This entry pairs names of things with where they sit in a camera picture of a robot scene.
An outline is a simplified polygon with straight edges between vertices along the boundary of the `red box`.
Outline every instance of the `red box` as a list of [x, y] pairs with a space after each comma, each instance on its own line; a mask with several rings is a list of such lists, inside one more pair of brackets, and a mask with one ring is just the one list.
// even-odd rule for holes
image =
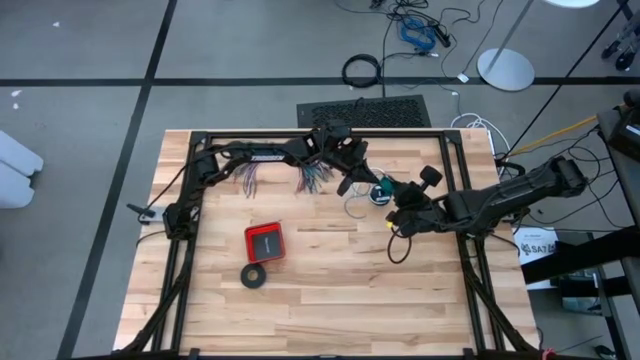
[[257, 225], [244, 231], [249, 263], [257, 264], [284, 257], [284, 239], [279, 222]]

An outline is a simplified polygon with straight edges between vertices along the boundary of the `gray floor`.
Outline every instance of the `gray floor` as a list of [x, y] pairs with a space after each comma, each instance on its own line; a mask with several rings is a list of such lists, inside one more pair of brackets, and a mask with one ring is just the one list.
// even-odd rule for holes
[[[367, 1], [342, 3], [366, 10]], [[524, 3], [504, 1], [479, 53], [500, 43]], [[478, 0], [446, 3], [473, 14], [477, 4]], [[465, 67], [489, 28], [497, 4], [497, 0], [485, 1], [478, 24], [459, 23], [451, 29], [460, 44], [447, 59], [448, 75], [455, 76]], [[166, 0], [0, 0], [0, 79], [142, 78], [166, 5]], [[438, 15], [444, 6], [432, 1], [429, 13]], [[616, 8], [613, 0], [582, 10], [535, 2], [510, 47], [531, 60], [538, 76], [565, 76]], [[632, 0], [631, 8], [640, 8], [640, 1]], [[451, 22], [455, 16], [447, 13], [443, 22]], [[52, 26], [55, 22], [60, 22], [60, 27]], [[619, 15], [572, 76], [640, 75], [638, 64], [619, 73], [599, 58], [623, 23], [624, 17]], [[344, 61], [356, 53], [381, 56], [386, 24], [381, 15], [347, 13], [330, 1], [179, 0], [156, 77], [337, 77]], [[411, 48], [400, 42], [392, 29], [387, 53], [395, 51]], [[436, 51], [441, 54], [438, 59], [394, 59], [388, 64], [387, 75], [442, 76], [440, 62], [446, 51], [441, 47]], [[366, 74], [368, 69], [362, 66], [355, 72]], [[466, 74], [477, 76], [473, 60]], [[556, 87], [533, 86], [518, 93], [485, 85], [450, 88], [458, 91], [459, 97], [435, 85], [415, 89], [389, 86], [387, 92], [389, 96], [423, 95], [434, 127], [449, 126], [460, 100], [463, 112], [478, 113], [492, 121], [513, 142]], [[564, 86], [522, 144], [611, 108], [621, 102], [628, 88]], [[23, 92], [11, 97], [18, 89]], [[3, 210], [0, 216], [0, 358], [56, 356], [139, 91], [137, 87], [0, 87], [0, 129], [45, 160], [33, 203], [20, 210]], [[154, 87], [74, 355], [111, 350], [139, 233], [139, 225], [125, 204], [146, 201], [164, 130], [295, 127], [298, 103], [360, 96], [378, 97], [380, 88]], [[595, 136], [584, 144], [604, 156], [605, 149]], [[552, 155], [553, 149], [516, 159], [531, 168]], [[583, 165], [585, 173], [595, 174], [594, 167]], [[610, 169], [610, 164], [603, 164], [602, 171]], [[604, 193], [613, 181], [613, 174], [597, 180], [594, 191]], [[540, 220], [548, 221], [592, 199], [585, 192], [571, 201], [548, 199], [534, 209], [543, 212]], [[603, 203], [617, 224], [631, 223], [628, 210], [620, 205], [624, 200], [619, 188]], [[557, 226], [612, 229], [597, 204]], [[610, 345], [603, 319], [561, 310], [553, 291], [532, 293], [531, 300], [545, 333], [545, 346], [562, 349], [601, 334], [605, 335], [602, 339], [567, 353], [592, 355], [590, 346]], [[629, 299], [619, 302], [626, 327], [635, 329], [631, 336], [637, 338], [637, 313]], [[630, 341], [629, 345], [640, 354], [640, 344]]]

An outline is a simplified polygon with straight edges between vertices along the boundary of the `black tape roll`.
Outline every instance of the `black tape roll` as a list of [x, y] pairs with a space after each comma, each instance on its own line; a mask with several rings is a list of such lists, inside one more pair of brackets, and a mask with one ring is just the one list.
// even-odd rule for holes
[[[249, 279], [249, 273], [252, 271], [255, 271], [258, 274], [258, 277], [255, 280]], [[242, 268], [242, 271], [240, 272], [240, 281], [242, 281], [242, 285], [249, 289], [257, 289], [267, 281], [267, 272], [260, 264], [249, 264]]]
[[[349, 79], [347, 77], [347, 67], [349, 67], [349, 65], [351, 65], [351, 63], [355, 61], [364, 61], [373, 65], [373, 67], [376, 69], [376, 75], [372, 77], [370, 80], [363, 81], [363, 82], [355, 82]], [[350, 57], [349, 60], [347, 60], [347, 62], [344, 63], [344, 65], [342, 66], [342, 82], [347, 85], [353, 86], [355, 88], [362, 89], [362, 88], [371, 87], [373, 85], [378, 84], [379, 79], [381, 78], [382, 78], [382, 67], [380, 66], [380, 64], [378, 64], [378, 60], [369, 54], [354, 55]]]

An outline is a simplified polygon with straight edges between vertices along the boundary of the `butcher block tabletop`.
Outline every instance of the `butcher block tabletop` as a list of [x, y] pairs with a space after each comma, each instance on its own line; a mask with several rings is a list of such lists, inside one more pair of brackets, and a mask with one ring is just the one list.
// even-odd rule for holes
[[[486, 132], [460, 131], [473, 188], [495, 184], [498, 176]], [[165, 133], [150, 198], [184, 165], [190, 133]], [[369, 166], [400, 181], [419, 182], [425, 165], [443, 171], [435, 138], [365, 140], [369, 142]], [[460, 189], [453, 146], [450, 153]], [[317, 194], [296, 193], [298, 169], [265, 163], [257, 168], [255, 197], [245, 196], [242, 177], [235, 182], [231, 177], [206, 190], [181, 353], [195, 347], [203, 355], [461, 355], [462, 348], [475, 348], [455, 234], [414, 236], [407, 260], [394, 265], [387, 258], [390, 231], [384, 220], [393, 204], [375, 206], [366, 197], [349, 200], [352, 215], [362, 217], [352, 218], [344, 210], [352, 192], [339, 197], [336, 190], [342, 176], [334, 175], [322, 183]], [[157, 205], [174, 202], [180, 185], [178, 179]], [[427, 190], [432, 197], [446, 192], [444, 180]], [[261, 288], [247, 289], [240, 282], [240, 271], [248, 262], [244, 230], [274, 221], [282, 226], [286, 256], [264, 264], [268, 278]], [[160, 223], [143, 226], [141, 236], [162, 229]], [[506, 225], [496, 233], [513, 239]], [[169, 245], [159, 234], [138, 246], [114, 349], [133, 340], [155, 310]], [[396, 239], [392, 255], [401, 258], [406, 246], [406, 239]], [[182, 245], [179, 259], [184, 248]], [[469, 251], [474, 253], [471, 245]], [[537, 346], [536, 324], [516, 249], [488, 237], [485, 251], [498, 305], [529, 343]], [[478, 302], [487, 346], [492, 348], [488, 314]], [[164, 348], [169, 347], [174, 316], [170, 310]]]

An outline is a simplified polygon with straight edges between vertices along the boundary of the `yellow wire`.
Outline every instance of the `yellow wire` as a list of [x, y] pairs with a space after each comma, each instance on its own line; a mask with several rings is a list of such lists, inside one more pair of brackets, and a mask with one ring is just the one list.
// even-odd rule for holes
[[539, 144], [541, 144], [541, 143], [543, 143], [543, 142], [545, 142], [545, 141], [547, 141], [549, 139], [552, 139], [552, 138], [554, 138], [556, 136], [562, 135], [562, 134], [564, 134], [566, 132], [569, 132], [571, 130], [577, 129], [580, 126], [586, 125], [586, 124], [588, 124], [588, 123], [590, 123], [592, 121], [595, 121], [595, 120], [596, 120], [596, 116], [595, 115], [591, 116], [591, 117], [588, 117], [588, 118], [580, 121], [577, 124], [573, 124], [573, 125], [571, 125], [569, 127], [566, 127], [566, 128], [564, 128], [562, 130], [558, 130], [558, 131], [556, 131], [556, 132], [554, 132], [552, 134], [549, 134], [549, 135], [543, 137], [542, 139], [538, 139], [538, 140], [536, 140], [536, 141], [534, 141], [534, 142], [532, 142], [530, 144], [527, 144], [527, 145], [521, 147], [520, 149], [518, 149], [518, 150], [512, 152], [511, 154], [509, 154], [509, 157], [521, 154], [521, 153], [523, 153], [523, 152], [525, 152], [525, 151], [527, 151], [527, 150], [529, 150], [529, 149], [531, 149], [533, 147], [538, 146]]

